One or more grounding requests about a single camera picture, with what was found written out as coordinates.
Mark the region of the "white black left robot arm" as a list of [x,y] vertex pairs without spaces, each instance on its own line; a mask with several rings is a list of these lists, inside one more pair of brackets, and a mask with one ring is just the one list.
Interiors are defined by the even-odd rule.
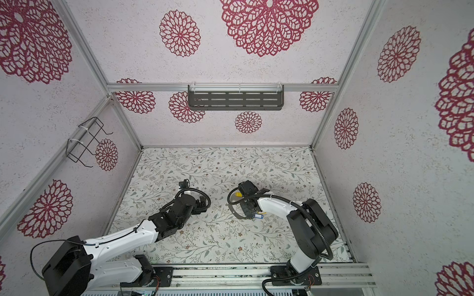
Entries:
[[51,296],[80,296],[87,290],[113,284],[143,287],[157,280],[155,269],[145,255],[117,261],[116,257],[154,244],[182,229],[192,215],[207,211],[210,197],[195,189],[183,189],[160,211],[140,223],[107,236],[61,240],[61,246],[41,273]]

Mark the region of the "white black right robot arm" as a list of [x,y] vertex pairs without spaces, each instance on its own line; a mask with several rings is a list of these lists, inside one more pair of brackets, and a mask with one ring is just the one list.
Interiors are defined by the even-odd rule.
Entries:
[[269,283],[274,286],[321,284],[317,264],[323,259],[334,259],[332,244],[339,234],[317,201],[291,201],[244,181],[228,194],[227,202],[230,208],[239,205],[244,219],[256,219],[266,212],[289,223],[298,249],[285,266],[270,268],[271,276],[262,283],[263,287]]

